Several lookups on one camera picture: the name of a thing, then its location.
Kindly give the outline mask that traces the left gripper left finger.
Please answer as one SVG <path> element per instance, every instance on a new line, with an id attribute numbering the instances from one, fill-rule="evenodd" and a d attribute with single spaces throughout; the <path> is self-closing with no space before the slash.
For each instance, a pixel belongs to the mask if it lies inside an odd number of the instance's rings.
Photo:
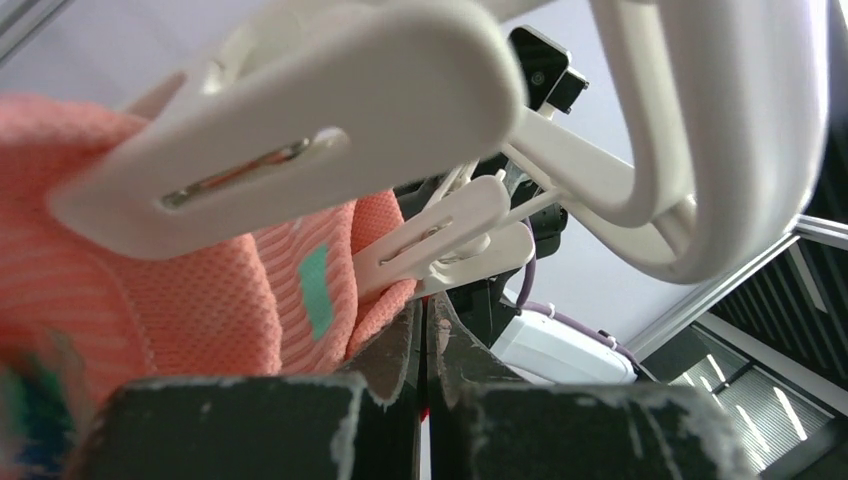
<path id="1" fill-rule="evenodd" d="M 130 382 L 71 457 L 75 479 L 415 479 L 422 306 L 326 375 Z"/>

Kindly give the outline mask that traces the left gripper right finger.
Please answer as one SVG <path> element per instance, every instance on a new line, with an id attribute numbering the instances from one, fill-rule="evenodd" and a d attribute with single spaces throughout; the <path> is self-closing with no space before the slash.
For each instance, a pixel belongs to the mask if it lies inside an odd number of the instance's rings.
<path id="1" fill-rule="evenodd" d="M 499 361 L 444 294 L 426 303 L 436 479 L 751 479 L 707 395 L 652 382 L 535 385 Z"/>

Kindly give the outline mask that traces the pink sock green patches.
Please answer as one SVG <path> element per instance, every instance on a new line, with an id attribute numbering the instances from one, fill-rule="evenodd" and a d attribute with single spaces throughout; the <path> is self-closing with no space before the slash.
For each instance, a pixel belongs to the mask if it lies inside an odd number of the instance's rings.
<path id="1" fill-rule="evenodd" d="M 271 375 L 282 328 L 249 234 L 167 261 L 109 252 L 51 217 L 48 191 L 143 121 L 1 101 L 1 475 L 57 479 L 112 392 L 160 375 Z"/>

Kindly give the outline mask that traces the white clip hanger frame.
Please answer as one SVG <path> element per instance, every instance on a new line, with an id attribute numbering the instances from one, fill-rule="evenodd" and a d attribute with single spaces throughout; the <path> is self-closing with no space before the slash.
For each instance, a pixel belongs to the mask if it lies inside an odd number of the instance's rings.
<path id="1" fill-rule="evenodd" d="M 527 105 L 498 1 L 274 1 L 127 108 L 149 125 L 52 215 L 167 259 L 495 153 L 609 250 L 697 283 L 805 208 L 828 116 L 824 1 L 595 1 L 624 162 Z"/>

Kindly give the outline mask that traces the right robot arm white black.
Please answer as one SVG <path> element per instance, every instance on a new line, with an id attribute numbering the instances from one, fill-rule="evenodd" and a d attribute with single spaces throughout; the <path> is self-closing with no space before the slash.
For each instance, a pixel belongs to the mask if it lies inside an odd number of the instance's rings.
<path id="1" fill-rule="evenodd" d="M 514 372 L 538 384 L 632 384 L 632 353 L 604 331 L 530 299 L 537 261 L 555 253 L 568 222 L 565 210 L 513 162 L 498 155 L 482 175 L 502 167 L 504 184 L 521 218 L 508 232 L 526 230 L 534 242 L 523 264 L 448 290 L 464 325 Z"/>

